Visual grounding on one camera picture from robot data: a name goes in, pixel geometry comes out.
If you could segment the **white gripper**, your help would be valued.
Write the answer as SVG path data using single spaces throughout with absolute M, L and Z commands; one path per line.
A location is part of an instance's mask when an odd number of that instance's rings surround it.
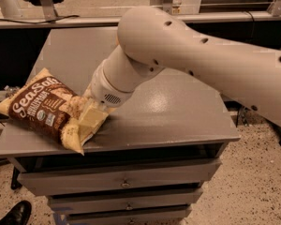
M 87 101 L 79 117 L 81 135 L 89 135 L 98 130 L 109 115 L 107 107 L 120 107 L 132 97 L 132 92 L 120 91 L 108 81 L 104 73 L 106 64 L 107 60 L 104 60 L 96 68 L 83 93 L 86 98 L 92 98 L 93 100 Z

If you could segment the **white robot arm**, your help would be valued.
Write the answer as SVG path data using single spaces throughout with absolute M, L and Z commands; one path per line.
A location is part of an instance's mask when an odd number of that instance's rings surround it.
M 281 127 L 281 51 L 201 34 L 155 7 L 118 23 L 119 45 L 84 95 L 117 108 L 164 68 L 181 70 Z

